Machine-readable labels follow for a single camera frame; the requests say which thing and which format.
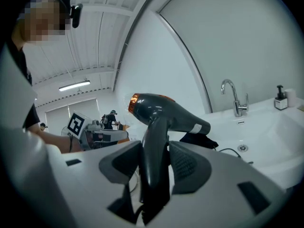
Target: chrome faucet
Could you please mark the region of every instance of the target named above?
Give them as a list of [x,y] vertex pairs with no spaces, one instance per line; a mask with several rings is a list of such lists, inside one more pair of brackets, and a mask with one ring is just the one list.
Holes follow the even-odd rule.
[[231,88],[232,88],[232,92],[233,92],[233,97],[234,97],[234,102],[233,102],[233,111],[234,111],[234,115],[236,117],[241,117],[242,116],[242,111],[247,112],[249,110],[249,98],[248,98],[248,94],[246,94],[246,104],[241,105],[239,100],[238,100],[238,96],[237,96],[237,90],[236,87],[234,86],[233,82],[230,79],[225,79],[222,82],[222,95],[225,94],[225,85],[226,84],[230,84]]

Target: ceiling light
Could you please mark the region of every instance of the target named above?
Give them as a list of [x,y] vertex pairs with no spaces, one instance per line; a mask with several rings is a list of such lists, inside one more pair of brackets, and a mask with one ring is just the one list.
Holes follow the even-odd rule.
[[86,81],[79,82],[79,83],[76,83],[76,84],[71,84],[71,85],[60,87],[59,91],[65,91],[65,90],[68,90],[68,89],[73,89],[73,88],[77,88],[77,87],[80,87],[80,86],[86,86],[86,85],[89,85],[89,84],[90,84],[90,80],[86,80]]

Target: black hair dryer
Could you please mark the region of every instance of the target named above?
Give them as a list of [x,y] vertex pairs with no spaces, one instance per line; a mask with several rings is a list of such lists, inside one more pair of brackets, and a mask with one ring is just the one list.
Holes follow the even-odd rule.
[[134,94],[128,110],[148,125],[139,160],[143,221],[147,224],[170,199],[168,130],[208,134],[210,124],[164,95]]

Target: sink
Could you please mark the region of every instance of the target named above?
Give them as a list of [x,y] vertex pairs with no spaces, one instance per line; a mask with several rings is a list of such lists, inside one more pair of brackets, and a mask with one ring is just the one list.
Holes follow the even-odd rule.
[[[298,99],[297,106],[304,104]],[[249,112],[235,117],[232,110],[201,116],[211,124],[208,137],[217,150],[235,150],[244,161],[283,189],[298,184],[304,173],[304,112],[296,107],[279,111],[273,99],[252,104]],[[239,145],[248,150],[241,152]],[[237,156],[231,150],[222,153]]]

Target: black slot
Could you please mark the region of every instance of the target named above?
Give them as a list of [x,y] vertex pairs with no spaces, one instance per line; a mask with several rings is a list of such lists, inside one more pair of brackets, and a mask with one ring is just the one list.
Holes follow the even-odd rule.
[[256,215],[270,205],[268,200],[252,182],[247,181],[239,183],[237,186],[245,196],[246,200]]
[[105,141],[105,142],[111,142],[111,135],[104,134],[103,135],[103,141]]
[[81,161],[79,159],[74,159],[74,160],[66,161],[67,166],[75,165],[75,164],[78,164],[78,163],[81,163]]

